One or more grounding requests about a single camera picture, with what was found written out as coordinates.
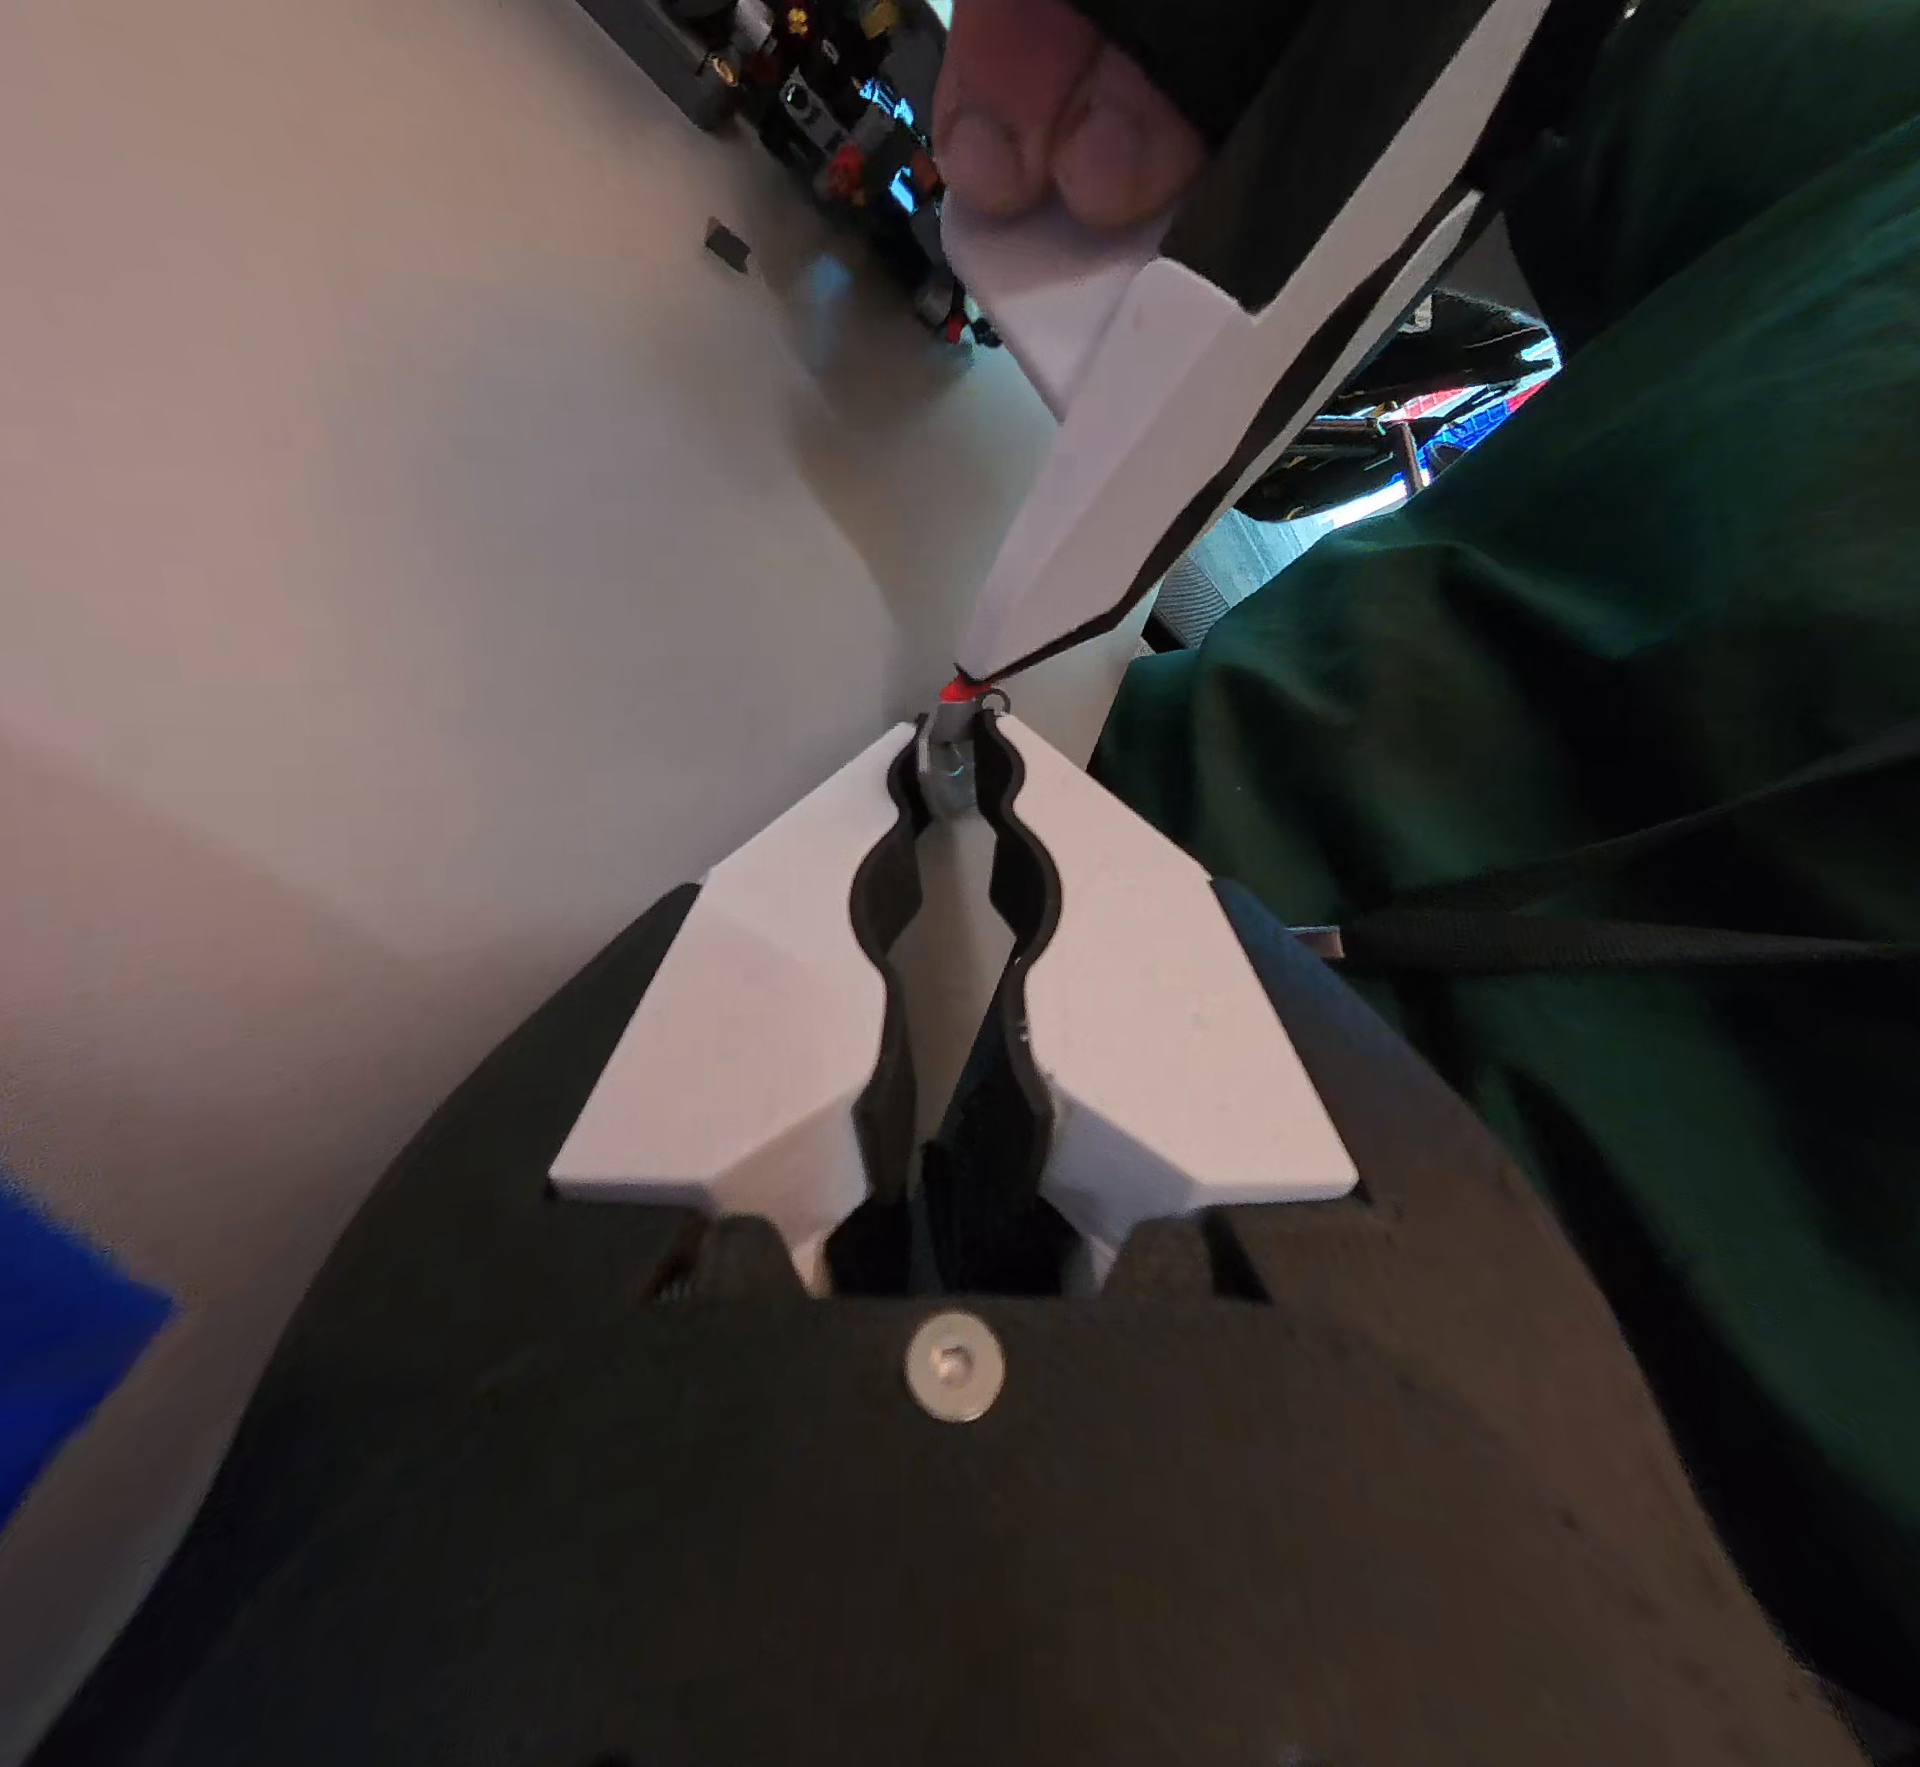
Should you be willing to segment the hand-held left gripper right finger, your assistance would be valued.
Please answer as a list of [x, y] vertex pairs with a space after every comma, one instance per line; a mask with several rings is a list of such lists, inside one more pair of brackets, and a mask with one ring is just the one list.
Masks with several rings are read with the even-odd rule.
[[1335, 1203], [1361, 1175], [1212, 875], [1010, 713], [980, 721], [1017, 1189], [1103, 1285], [1148, 1221]]

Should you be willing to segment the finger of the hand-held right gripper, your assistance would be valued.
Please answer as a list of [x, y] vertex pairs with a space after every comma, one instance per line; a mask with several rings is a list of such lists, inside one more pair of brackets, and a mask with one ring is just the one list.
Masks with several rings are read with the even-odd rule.
[[995, 677], [1103, 635], [1165, 579], [1467, 245], [1482, 197], [1457, 189], [1332, 297], [1332, 243], [1261, 313], [1152, 259], [1128, 285], [1041, 477], [995, 557]]
[[1554, 0], [1318, 0], [1166, 219], [957, 209], [957, 265], [1058, 433], [957, 667], [1104, 633], [1405, 319], [1482, 223], [1484, 145]]

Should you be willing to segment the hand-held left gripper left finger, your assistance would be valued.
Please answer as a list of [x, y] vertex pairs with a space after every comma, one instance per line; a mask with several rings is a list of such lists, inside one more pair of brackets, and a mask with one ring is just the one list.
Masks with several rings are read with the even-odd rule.
[[904, 1203], [917, 751], [896, 723], [708, 869], [550, 1163], [560, 1197], [763, 1219], [815, 1293], [857, 1217]]

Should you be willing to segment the grey lego wing piece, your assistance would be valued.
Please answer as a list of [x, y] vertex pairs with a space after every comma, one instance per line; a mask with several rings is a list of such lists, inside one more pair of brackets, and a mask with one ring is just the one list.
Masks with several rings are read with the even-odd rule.
[[1012, 783], [1006, 709], [1009, 695], [997, 683], [973, 707], [934, 699], [917, 737], [919, 789], [934, 819], [999, 821]]

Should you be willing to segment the person's right hand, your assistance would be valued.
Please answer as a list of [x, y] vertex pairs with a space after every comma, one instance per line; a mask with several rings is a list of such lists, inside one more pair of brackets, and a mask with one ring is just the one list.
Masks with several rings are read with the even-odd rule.
[[1117, 233], [1166, 213], [1207, 169], [1200, 131], [1066, 0], [955, 0], [946, 43], [932, 153], [980, 213], [1055, 201]]

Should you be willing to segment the blue plastic parts bin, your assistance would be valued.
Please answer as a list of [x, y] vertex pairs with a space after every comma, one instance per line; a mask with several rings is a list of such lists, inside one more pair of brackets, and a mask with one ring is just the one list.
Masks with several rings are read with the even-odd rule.
[[3, 1185], [3, 1521], [175, 1311], [166, 1291]]

